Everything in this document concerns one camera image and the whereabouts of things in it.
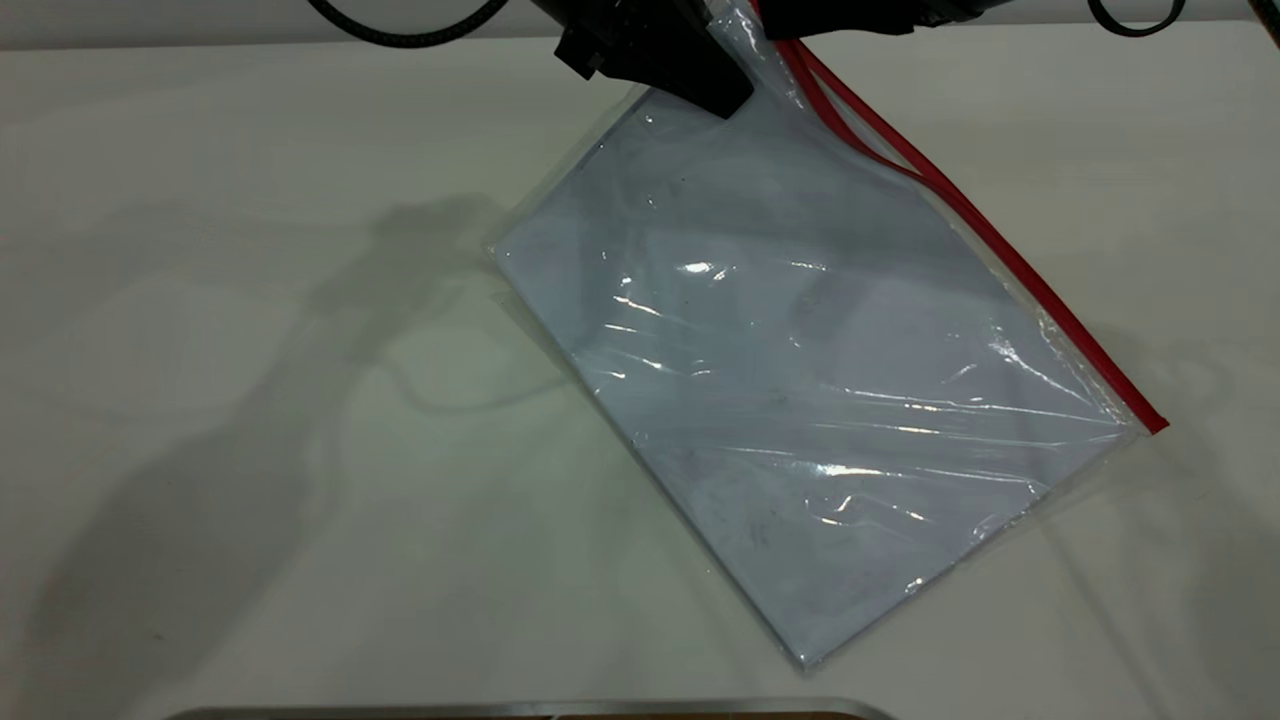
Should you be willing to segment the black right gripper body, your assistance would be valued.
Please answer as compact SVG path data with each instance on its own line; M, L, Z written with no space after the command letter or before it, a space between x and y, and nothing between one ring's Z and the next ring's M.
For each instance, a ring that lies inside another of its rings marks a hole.
M996 6L996 0L920 0L910 1L911 22L918 27L968 23Z

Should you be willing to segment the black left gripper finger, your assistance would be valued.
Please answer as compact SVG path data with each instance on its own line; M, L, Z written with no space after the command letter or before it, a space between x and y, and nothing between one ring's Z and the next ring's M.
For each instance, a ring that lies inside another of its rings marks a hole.
M643 72L643 82L680 97L721 119L731 118L751 96L754 85L732 60L655 64Z

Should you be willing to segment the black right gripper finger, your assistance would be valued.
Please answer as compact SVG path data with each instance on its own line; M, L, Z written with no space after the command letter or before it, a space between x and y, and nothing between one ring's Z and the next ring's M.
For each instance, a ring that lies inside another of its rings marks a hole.
M914 31L914 1L763 1L767 38L806 38L841 31L901 36Z

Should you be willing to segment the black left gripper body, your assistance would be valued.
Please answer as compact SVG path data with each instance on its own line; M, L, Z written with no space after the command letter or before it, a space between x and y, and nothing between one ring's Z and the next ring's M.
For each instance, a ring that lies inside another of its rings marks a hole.
M737 64L709 31L704 1L535 1L562 29L556 56L596 74L654 87L714 87Z

